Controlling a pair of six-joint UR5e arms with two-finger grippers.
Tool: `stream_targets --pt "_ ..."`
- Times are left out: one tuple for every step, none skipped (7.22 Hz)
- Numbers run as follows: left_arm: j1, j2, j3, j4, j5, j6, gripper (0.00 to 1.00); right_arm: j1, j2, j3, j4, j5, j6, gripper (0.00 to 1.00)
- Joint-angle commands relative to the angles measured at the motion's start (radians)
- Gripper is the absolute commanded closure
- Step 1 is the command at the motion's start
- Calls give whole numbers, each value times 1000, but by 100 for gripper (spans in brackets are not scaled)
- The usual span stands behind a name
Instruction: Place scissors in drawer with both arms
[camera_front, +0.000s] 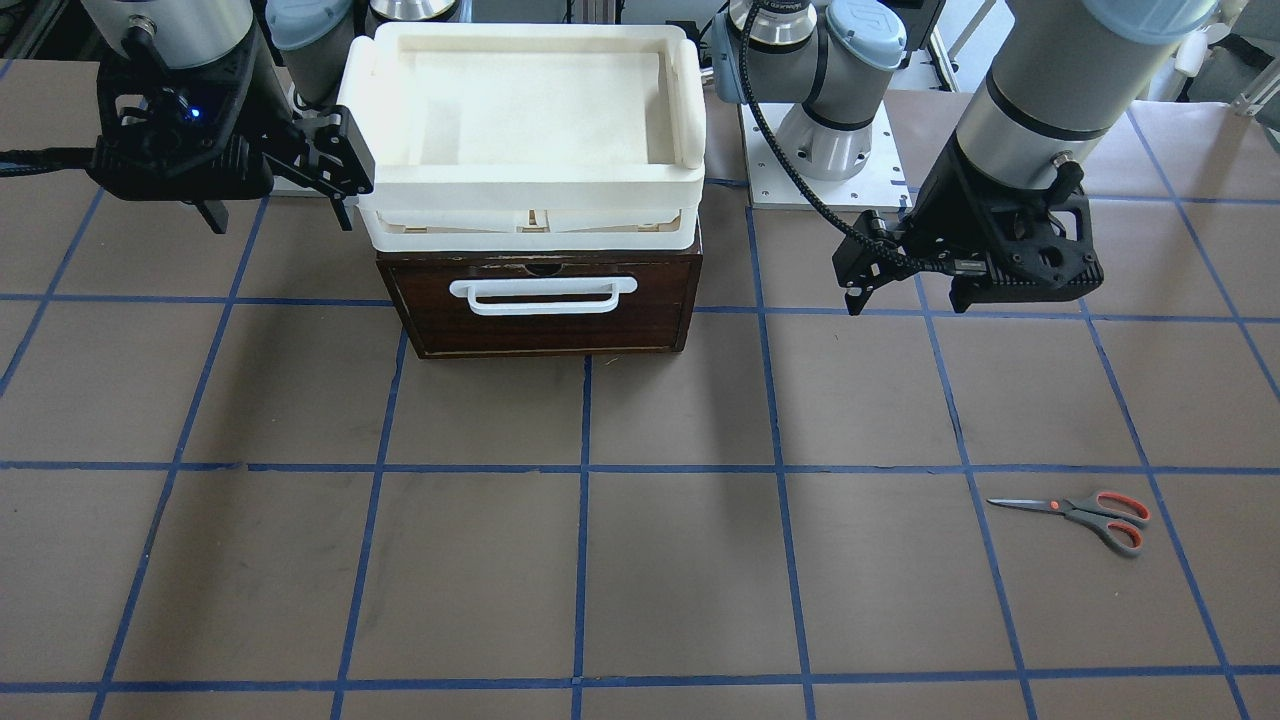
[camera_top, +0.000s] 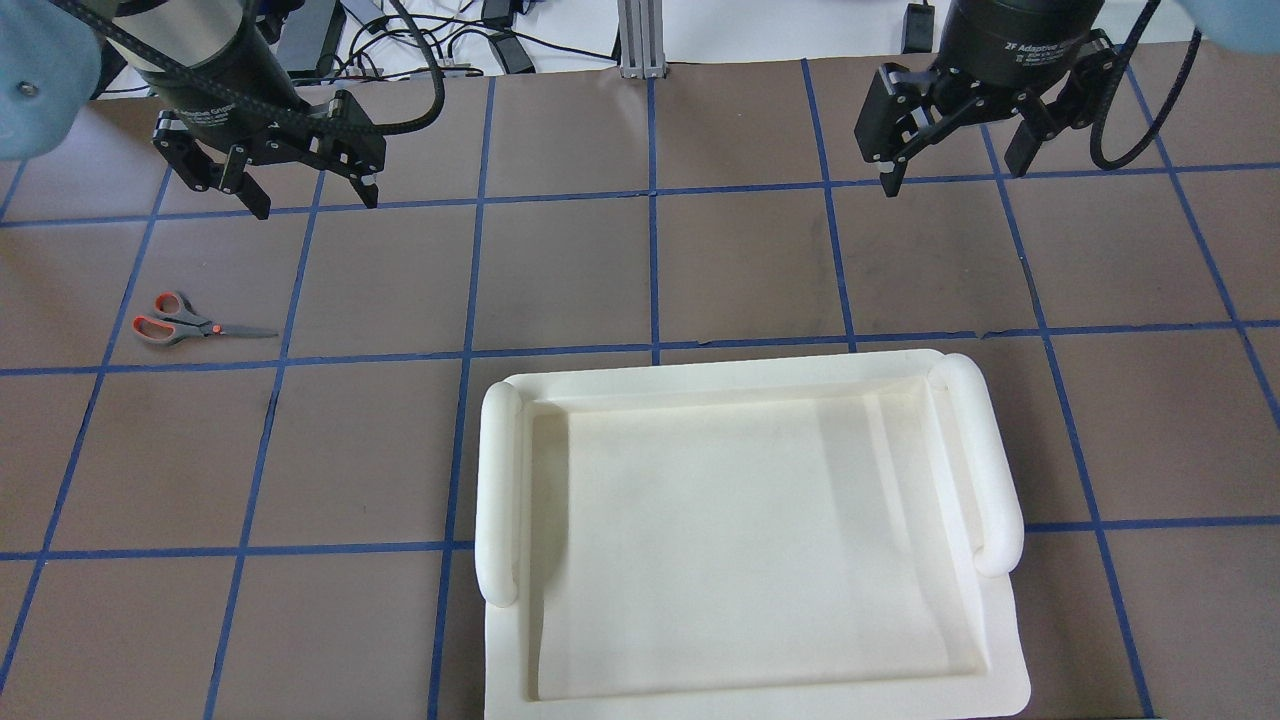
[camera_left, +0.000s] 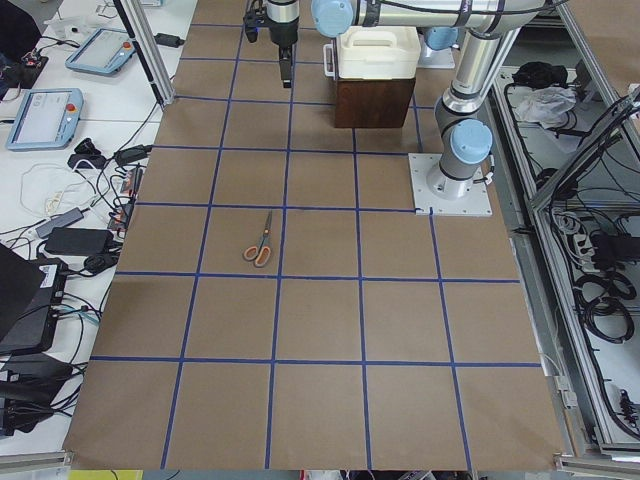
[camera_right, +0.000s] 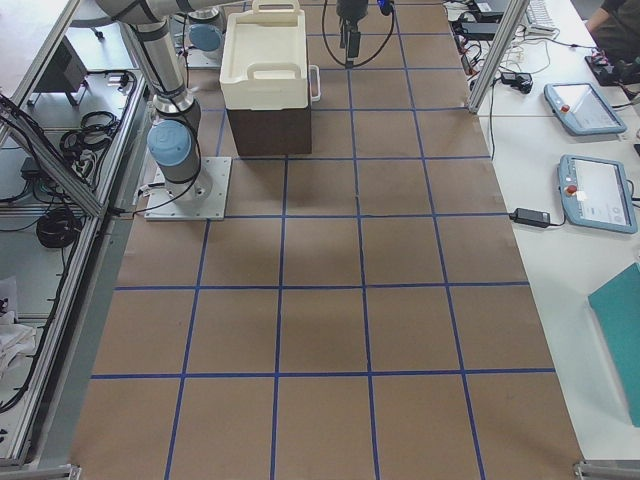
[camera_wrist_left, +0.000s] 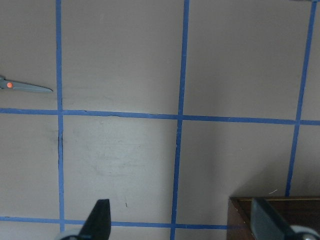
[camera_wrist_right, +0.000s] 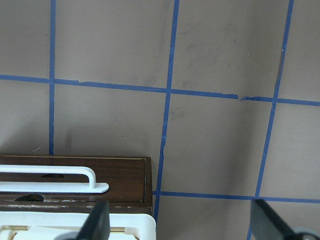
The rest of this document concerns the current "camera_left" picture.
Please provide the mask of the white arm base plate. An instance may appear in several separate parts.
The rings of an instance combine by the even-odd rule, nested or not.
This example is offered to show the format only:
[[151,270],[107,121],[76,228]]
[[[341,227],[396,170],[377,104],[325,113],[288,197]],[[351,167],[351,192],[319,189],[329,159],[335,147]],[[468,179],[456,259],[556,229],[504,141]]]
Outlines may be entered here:
[[492,208],[482,168],[466,180],[452,180],[440,169],[441,154],[410,153],[409,172],[416,215],[490,217]]
[[423,69],[454,69],[455,60],[453,57],[453,49],[448,47],[442,50],[433,50],[424,43],[417,67]]

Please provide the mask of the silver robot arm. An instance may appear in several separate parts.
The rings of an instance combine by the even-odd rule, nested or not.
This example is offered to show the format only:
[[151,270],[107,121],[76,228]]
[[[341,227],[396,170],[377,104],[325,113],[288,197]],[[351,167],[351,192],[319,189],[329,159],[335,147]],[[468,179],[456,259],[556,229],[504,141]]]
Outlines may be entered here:
[[436,196],[464,197],[493,137],[476,119],[518,31],[543,1],[313,1],[315,28],[335,38],[352,26],[452,27],[466,30],[456,73],[435,107],[443,141],[439,163],[426,181]]
[[298,41],[299,2],[268,0],[267,20],[271,41],[278,46],[279,68],[284,88],[292,86],[293,46]]

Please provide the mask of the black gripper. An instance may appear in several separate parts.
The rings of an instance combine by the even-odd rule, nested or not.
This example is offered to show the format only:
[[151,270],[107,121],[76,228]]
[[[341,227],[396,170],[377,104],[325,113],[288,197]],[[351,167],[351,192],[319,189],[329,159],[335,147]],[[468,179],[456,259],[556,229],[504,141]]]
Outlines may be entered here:
[[298,21],[287,23],[273,22],[269,26],[271,41],[279,47],[278,62],[281,82],[284,88],[292,87],[293,78],[293,48],[298,41]]

